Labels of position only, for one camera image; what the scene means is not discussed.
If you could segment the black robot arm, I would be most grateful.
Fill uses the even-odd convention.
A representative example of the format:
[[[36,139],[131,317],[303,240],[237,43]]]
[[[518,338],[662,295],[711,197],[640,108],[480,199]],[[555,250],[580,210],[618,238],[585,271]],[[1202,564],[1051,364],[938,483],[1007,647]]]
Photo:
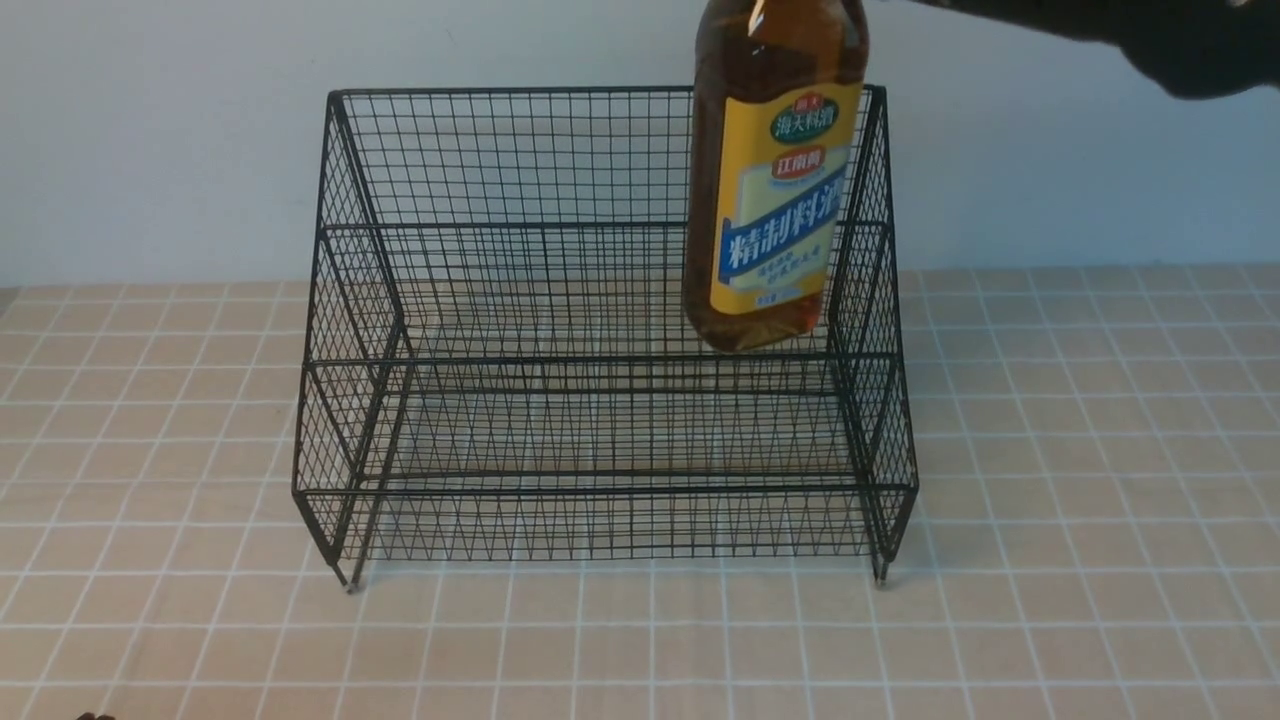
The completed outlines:
[[[936,8],[1116,47],[1180,100],[1279,87],[1276,1],[936,1]]]

